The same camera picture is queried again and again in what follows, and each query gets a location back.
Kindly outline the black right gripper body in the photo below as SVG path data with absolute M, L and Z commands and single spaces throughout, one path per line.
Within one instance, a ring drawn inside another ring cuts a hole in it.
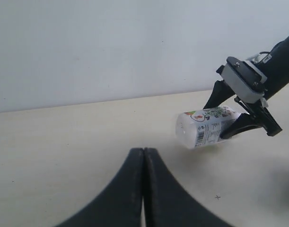
M 224 65 L 221 65 L 217 69 L 217 73 L 221 75 L 223 69 Z M 236 94 L 235 94 L 236 96 L 235 102 L 239 103 L 247 111 L 247 114 L 252 115 L 256 120 L 258 120 L 261 123 L 262 125 L 261 128 L 264 128 L 266 130 L 268 136 L 275 136 L 276 134 L 282 131 L 282 128 L 278 125 L 278 123 L 275 121 L 275 119 L 273 118 L 273 116 L 270 114 L 270 112 L 267 110 L 266 107 L 266 102 L 269 99 L 269 97 L 271 97 L 276 93 L 271 86 L 266 84 L 268 81 L 270 81 L 269 77 L 267 77 L 267 80 L 264 83 L 265 86 L 264 96 L 256 103 L 250 104 L 243 102 Z

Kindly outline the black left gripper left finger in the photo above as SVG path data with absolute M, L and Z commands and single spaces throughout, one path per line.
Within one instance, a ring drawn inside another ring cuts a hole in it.
M 59 227 L 140 227 L 144 150 L 132 148 L 111 182 Z

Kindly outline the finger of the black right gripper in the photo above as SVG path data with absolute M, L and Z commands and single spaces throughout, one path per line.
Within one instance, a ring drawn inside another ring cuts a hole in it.
M 242 113 L 240 116 L 228 126 L 221 134 L 221 139 L 230 139 L 231 137 L 245 131 L 261 128 L 261 123 L 256 120 L 252 115 Z
M 209 97 L 203 109 L 217 107 L 234 95 L 235 92 L 228 86 L 228 84 L 224 80 L 217 80 L 214 84 L 211 96 Z

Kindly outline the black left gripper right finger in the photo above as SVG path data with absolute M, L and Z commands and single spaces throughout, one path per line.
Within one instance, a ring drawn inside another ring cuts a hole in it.
M 155 148 L 144 149 L 143 199 L 148 227 L 230 227 L 175 179 Z

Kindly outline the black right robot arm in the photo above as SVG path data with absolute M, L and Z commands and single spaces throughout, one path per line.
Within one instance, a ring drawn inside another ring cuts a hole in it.
M 233 96 L 246 111 L 220 134 L 222 139 L 258 128 L 272 137 L 282 131 L 268 111 L 267 101 L 289 83 L 289 36 L 269 52 L 246 60 L 227 57 L 216 73 L 222 80 L 215 82 L 205 108 L 217 107 Z

